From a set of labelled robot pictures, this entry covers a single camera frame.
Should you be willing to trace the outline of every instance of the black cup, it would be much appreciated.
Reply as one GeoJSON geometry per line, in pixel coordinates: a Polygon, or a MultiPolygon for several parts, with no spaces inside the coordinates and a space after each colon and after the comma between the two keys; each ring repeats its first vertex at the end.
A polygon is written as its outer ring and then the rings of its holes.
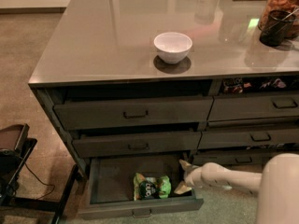
{"type": "Polygon", "coordinates": [[[276,47],[281,44],[296,19],[295,15],[282,10],[273,10],[264,26],[260,41],[267,46],[276,47]]]}

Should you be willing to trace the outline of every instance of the black chair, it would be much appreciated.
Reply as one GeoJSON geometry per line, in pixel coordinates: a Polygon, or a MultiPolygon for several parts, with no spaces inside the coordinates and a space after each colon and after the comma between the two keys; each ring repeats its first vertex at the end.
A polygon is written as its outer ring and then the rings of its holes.
{"type": "Polygon", "coordinates": [[[36,139],[27,137],[28,131],[27,124],[12,125],[0,130],[0,205],[54,212],[51,223],[58,223],[75,179],[80,180],[81,175],[74,165],[59,202],[16,197],[21,168],[37,143],[36,139]]]}

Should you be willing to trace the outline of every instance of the floor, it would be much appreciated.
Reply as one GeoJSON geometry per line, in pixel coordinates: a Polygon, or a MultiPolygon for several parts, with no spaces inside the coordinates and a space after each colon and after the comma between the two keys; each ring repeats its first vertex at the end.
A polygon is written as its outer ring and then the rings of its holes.
{"type": "MultiPolygon", "coordinates": [[[[0,14],[0,129],[16,123],[30,126],[29,136],[38,140],[28,166],[40,180],[56,186],[45,200],[57,201],[74,164],[58,134],[31,93],[29,80],[62,14],[0,14]]],[[[42,185],[23,168],[17,195],[39,198],[51,187],[42,185]]],[[[82,182],[76,182],[60,223],[205,223],[253,224],[256,197],[236,190],[201,189],[204,204],[199,211],[156,215],[133,219],[83,220],[77,215],[82,197],[82,182]]],[[[0,223],[50,223],[52,213],[26,209],[0,208],[0,223]]]]}

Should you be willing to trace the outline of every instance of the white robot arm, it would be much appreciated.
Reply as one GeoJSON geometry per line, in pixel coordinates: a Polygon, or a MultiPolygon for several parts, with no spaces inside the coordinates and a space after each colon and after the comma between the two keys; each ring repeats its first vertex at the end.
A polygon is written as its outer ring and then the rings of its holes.
{"type": "Polygon", "coordinates": [[[261,174],[232,171],[212,162],[202,167],[180,163],[185,175],[175,193],[203,186],[230,186],[258,194],[256,224],[299,223],[299,155],[277,155],[261,174]]]}

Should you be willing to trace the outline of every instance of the white bowl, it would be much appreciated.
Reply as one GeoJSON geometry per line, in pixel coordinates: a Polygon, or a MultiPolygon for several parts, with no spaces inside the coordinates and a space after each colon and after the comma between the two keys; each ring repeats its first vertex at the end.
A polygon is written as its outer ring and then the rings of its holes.
{"type": "Polygon", "coordinates": [[[157,35],[153,43],[158,50],[158,56],[166,63],[179,63],[192,47],[192,40],[180,33],[157,35]]]}

